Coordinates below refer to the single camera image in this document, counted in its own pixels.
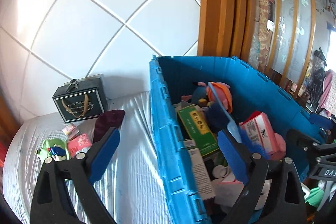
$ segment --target white tiled wall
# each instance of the white tiled wall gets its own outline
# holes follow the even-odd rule
[[[23,122],[56,112],[52,95],[103,73],[116,98],[149,89],[156,55],[196,55],[200,0],[0,0],[0,84]]]

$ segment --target yellow label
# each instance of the yellow label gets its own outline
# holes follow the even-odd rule
[[[209,133],[210,129],[208,128],[207,124],[203,121],[203,119],[199,116],[196,110],[191,111],[190,113],[191,118],[193,119],[194,123],[196,124],[198,130],[202,135]]]

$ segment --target silver screw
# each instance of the silver screw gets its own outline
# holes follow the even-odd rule
[[[53,158],[52,157],[48,157],[48,158],[46,158],[45,160],[44,160],[44,162],[46,163],[46,164],[49,164],[49,163],[51,163],[53,161]]]
[[[260,160],[261,159],[261,155],[259,153],[253,153],[252,157],[256,160]]]
[[[85,153],[84,152],[80,152],[76,155],[76,158],[81,160],[81,159],[84,159],[85,158]]]
[[[288,158],[288,157],[285,158],[285,163],[291,164],[292,162],[293,160],[291,158]]]

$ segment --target gold ribbon handle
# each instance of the gold ribbon handle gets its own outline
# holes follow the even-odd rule
[[[87,94],[84,95],[84,111],[78,116],[76,116],[75,113],[73,113],[73,111],[70,108],[68,108],[68,106],[64,102],[64,99],[62,99],[62,105],[64,106],[66,111],[70,112],[75,118],[80,118],[83,117],[87,112],[87,108],[89,106],[89,96]]]

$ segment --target storage bin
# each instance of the storage bin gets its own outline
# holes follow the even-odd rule
[[[255,110],[265,112],[276,133],[286,140],[295,128],[324,143],[325,133],[308,121],[309,114],[283,89],[237,57],[156,57],[150,62],[151,108],[154,142],[167,205],[174,224],[211,223],[200,199],[189,154],[172,104],[191,95],[193,82],[230,85],[233,117],[243,122]],[[287,143],[301,181],[308,171],[303,151]]]

